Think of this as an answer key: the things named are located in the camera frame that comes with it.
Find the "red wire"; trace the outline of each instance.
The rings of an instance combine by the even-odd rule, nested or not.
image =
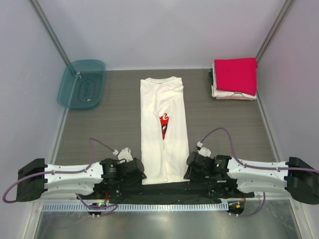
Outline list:
[[[108,200],[108,197],[109,197],[109,191],[106,191],[104,203],[106,203],[106,201]]]

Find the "white folded cloth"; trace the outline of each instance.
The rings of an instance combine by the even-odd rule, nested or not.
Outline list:
[[[211,96],[216,99],[234,99],[234,100],[255,100],[256,95],[251,96],[242,92],[221,91],[217,89],[215,64],[213,64],[213,85],[211,86]]]
[[[163,139],[164,115],[169,119]],[[141,80],[141,149],[147,176],[142,184],[186,181],[189,150],[181,78]]]

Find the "blue bin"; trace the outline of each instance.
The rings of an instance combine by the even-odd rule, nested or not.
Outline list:
[[[59,104],[78,110],[96,107],[102,97],[105,75],[105,64],[102,61],[79,60],[70,63],[60,85]]]

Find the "red logo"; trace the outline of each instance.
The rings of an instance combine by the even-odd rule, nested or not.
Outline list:
[[[161,133],[163,136],[163,140],[165,139],[165,134],[167,131],[167,125],[168,125],[168,120],[169,117],[167,116],[167,114],[165,113],[162,117],[159,118],[160,119],[160,124],[161,124]]]

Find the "folded shirt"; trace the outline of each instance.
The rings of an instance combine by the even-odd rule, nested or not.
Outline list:
[[[256,95],[256,58],[216,59],[214,64],[217,90]]]
[[[221,91],[217,89],[217,82],[216,82],[216,72],[215,72],[215,66],[213,64],[212,68],[212,77],[213,77],[213,83],[211,86],[211,96],[216,98],[216,99],[233,99],[233,100],[255,100],[256,99],[256,94],[255,95],[249,95],[246,93],[242,92],[231,92],[231,91]]]

